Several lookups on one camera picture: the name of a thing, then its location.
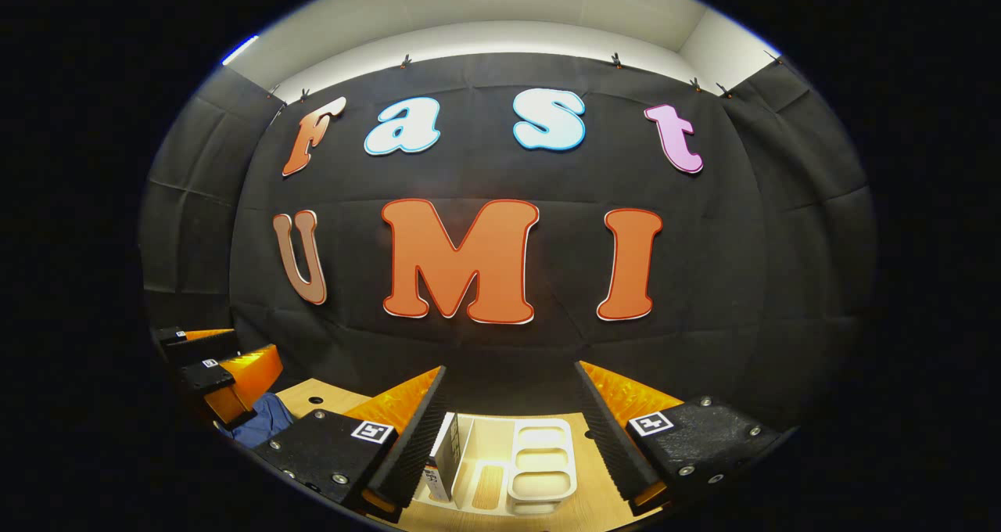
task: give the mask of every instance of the white wall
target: white wall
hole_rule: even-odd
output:
[[[413,61],[475,53],[549,53],[610,64],[612,53],[619,53],[626,66],[686,83],[698,76],[678,53],[604,30],[549,22],[470,22],[414,30],[350,48],[282,80],[275,95],[285,101],[296,100],[304,87],[316,92],[376,69],[399,65],[407,53]]]
[[[709,9],[679,53],[696,69],[695,76],[704,90],[722,94],[716,82],[728,89],[737,86],[772,62],[766,50],[776,57],[780,55],[779,50],[739,23]]]

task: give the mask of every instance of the ceiling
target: ceiling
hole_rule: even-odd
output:
[[[383,37],[494,20],[571,23],[678,52],[705,12],[697,0],[315,0],[260,33],[229,66],[269,87]]]

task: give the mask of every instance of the blue cloth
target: blue cloth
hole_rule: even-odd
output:
[[[269,438],[287,429],[292,424],[292,415],[285,409],[273,393],[265,393],[253,404],[257,416],[229,432],[219,427],[219,432],[239,442],[247,448],[254,448],[267,442]]]

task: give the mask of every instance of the wooden table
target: wooden table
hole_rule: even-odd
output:
[[[299,418],[321,408],[332,413],[343,413],[363,403],[368,398],[347,390],[327,385],[318,380],[307,380],[277,394],[292,416]],[[318,397],[322,403],[310,403]],[[403,509],[398,524],[389,524],[410,532],[607,532],[640,520],[633,516],[629,504],[616,490],[605,462],[598,453],[595,441],[586,438],[588,425],[580,413],[522,417],[525,419],[563,419],[570,424],[577,459],[577,492],[555,513],[540,517],[503,517],[466,513],[412,502]],[[657,514],[658,509],[644,517]]]

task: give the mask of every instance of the white organizer tray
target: white organizer tray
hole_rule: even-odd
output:
[[[540,516],[557,510],[577,490],[574,442],[566,421],[457,417],[463,448],[452,500],[432,499],[421,482],[415,501],[461,512]],[[494,487],[480,488],[485,470],[502,474]]]

